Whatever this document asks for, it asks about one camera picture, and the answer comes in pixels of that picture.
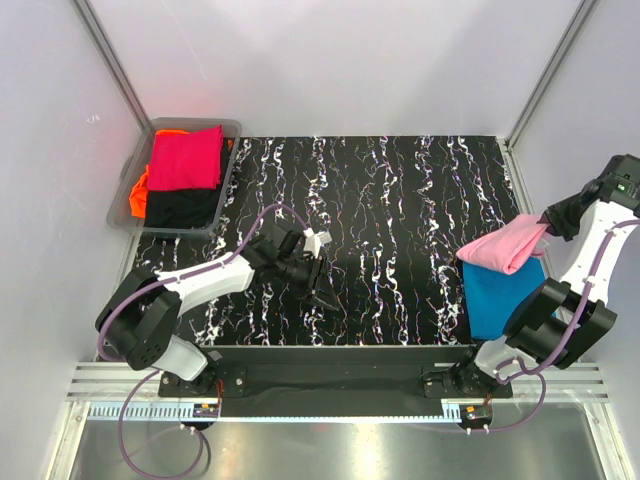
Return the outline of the pink t shirt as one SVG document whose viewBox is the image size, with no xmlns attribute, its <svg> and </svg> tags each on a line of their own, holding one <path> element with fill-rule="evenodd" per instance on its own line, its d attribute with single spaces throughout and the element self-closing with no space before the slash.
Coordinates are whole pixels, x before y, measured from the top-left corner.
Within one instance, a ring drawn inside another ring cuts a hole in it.
<svg viewBox="0 0 640 480">
<path fill-rule="evenodd" d="M 456 257 L 471 265 L 512 275 L 530 258 L 543 255 L 547 227 L 540 216 L 520 214 L 498 230 L 460 248 Z"/>
</svg>

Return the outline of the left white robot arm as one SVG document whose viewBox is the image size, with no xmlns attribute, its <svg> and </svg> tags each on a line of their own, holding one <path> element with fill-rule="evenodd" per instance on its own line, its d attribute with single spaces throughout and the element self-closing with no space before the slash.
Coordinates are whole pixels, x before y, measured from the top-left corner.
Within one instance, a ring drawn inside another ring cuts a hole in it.
<svg viewBox="0 0 640 480">
<path fill-rule="evenodd" d="M 327 232 L 289 230 L 279 240 L 258 235 L 236 251 L 178 271 L 132 270 L 98 316 L 100 346 L 114 351 L 134 371 L 155 368 L 187 393 L 204 396 L 220 383 L 216 362 L 174 330 L 193 308 L 250 287 L 279 281 L 314 307 L 339 308 L 322 248 Z"/>
</svg>

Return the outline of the blue folded t shirt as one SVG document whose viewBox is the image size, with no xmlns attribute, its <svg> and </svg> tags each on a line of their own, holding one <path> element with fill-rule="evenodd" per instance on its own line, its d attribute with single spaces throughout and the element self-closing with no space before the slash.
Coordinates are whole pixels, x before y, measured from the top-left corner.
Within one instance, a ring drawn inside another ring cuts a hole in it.
<svg viewBox="0 0 640 480">
<path fill-rule="evenodd" d="M 541 262 L 529 258 L 507 275 L 462 263 L 462 280 L 473 340 L 498 339 L 516 307 L 546 279 Z"/>
</svg>

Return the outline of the black marbled table mat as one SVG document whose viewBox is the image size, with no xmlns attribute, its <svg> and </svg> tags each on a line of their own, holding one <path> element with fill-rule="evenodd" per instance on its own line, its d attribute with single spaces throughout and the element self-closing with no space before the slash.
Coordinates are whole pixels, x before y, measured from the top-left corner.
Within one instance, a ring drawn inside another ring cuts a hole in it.
<svg viewBox="0 0 640 480">
<path fill-rule="evenodd" d="M 201 346 L 456 345 L 471 340 L 457 250 L 518 214 L 484 136 L 246 137 L 213 235 L 139 239 L 134 266 L 178 270 L 263 231 L 328 231 L 336 312 L 279 282 L 201 305 L 177 333 Z"/>
</svg>

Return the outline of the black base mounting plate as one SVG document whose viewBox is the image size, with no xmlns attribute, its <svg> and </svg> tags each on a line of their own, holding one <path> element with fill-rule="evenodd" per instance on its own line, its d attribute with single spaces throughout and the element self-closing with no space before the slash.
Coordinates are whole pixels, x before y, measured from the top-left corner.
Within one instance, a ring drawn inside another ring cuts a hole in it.
<svg viewBox="0 0 640 480">
<path fill-rule="evenodd" d="M 219 385 L 194 396 L 162 375 L 160 396 L 220 398 L 242 410 L 426 413 L 444 400 L 506 399 L 509 387 L 472 366 L 475 347 L 216 347 Z"/>
</svg>

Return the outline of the black t shirt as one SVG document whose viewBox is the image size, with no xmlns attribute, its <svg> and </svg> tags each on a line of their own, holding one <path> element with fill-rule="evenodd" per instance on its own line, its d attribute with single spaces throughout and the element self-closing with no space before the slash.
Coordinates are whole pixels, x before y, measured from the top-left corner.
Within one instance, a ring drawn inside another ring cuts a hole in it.
<svg viewBox="0 0 640 480">
<path fill-rule="evenodd" d="M 148 210 L 151 216 L 143 219 L 144 225 L 155 228 L 202 228 L 208 223 L 214 209 L 214 194 L 160 202 L 157 207 Z"/>
</svg>

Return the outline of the magenta folded t shirt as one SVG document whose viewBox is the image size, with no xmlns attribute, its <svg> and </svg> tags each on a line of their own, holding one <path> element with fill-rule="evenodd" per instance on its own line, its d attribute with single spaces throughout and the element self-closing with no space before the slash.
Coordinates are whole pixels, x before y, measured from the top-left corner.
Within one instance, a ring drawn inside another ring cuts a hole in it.
<svg viewBox="0 0 640 480">
<path fill-rule="evenodd" d="M 221 182 L 221 126 L 188 132 L 156 132 L 149 163 L 150 191 L 215 190 Z"/>
</svg>

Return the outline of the orange t shirt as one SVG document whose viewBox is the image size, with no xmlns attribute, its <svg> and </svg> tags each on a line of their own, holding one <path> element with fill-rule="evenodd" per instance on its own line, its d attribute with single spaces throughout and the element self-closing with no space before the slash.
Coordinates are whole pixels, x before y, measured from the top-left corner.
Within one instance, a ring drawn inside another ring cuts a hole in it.
<svg viewBox="0 0 640 480">
<path fill-rule="evenodd" d="M 224 138 L 224 146 L 222 147 L 222 154 L 232 148 L 232 141 Z M 131 189 L 129 195 L 129 203 L 131 214 L 139 219 L 147 219 L 151 216 L 148 210 L 153 207 L 157 207 L 160 202 L 167 202 L 168 200 L 177 200 L 179 197 L 196 197 L 198 195 L 214 194 L 216 189 L 221 186 L 222 180 L 215 190 L 206 189 L 191 189 L 191 190 L 178 190 L 170 192 L 150 191 L 147 186 L 147 180 L 149 176 L 149 164 L 145 168 L 145 172 L 139 177 L 137 183 Z"/>
</svg>

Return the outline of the clear plastic bin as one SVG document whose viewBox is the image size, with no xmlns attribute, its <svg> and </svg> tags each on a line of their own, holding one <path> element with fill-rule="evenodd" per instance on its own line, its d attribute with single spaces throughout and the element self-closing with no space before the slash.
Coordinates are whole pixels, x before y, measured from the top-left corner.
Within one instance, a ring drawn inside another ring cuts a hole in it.
<svg viewBox="0 0 640 480">
<path fill-rule="evenodd" d="M 187 132 L 196 132 L 216 126 L 222 127 L 224 138 L 231 140 L 233 145 L 231 149 L 222 154 L 222 183 L 214 194 L 216 202 L 208 223 L 202 228 L 192 229 L 145 226 L 143 219 L 138 219 L 131 214 L 129 195 L 131 189 L 139 180 L 139 177 L 145 172 L 146 166 L 150 163 L 156 132 L 162 129 L 178 129 Z M 114 229 L 124 230 L 130 234 L 149 234 L 159 238 L 211 238 L 219 223 L 224 204 L 229 197 L 229 182 L 237 163 L 237 152 L 241 135 L 241 123 L 232 119 L 157 117 L 150 120 L 142 130 L 132 155 L 122 168 L 120 184 L 106 217 L 108 225 Z"/>
</svg>

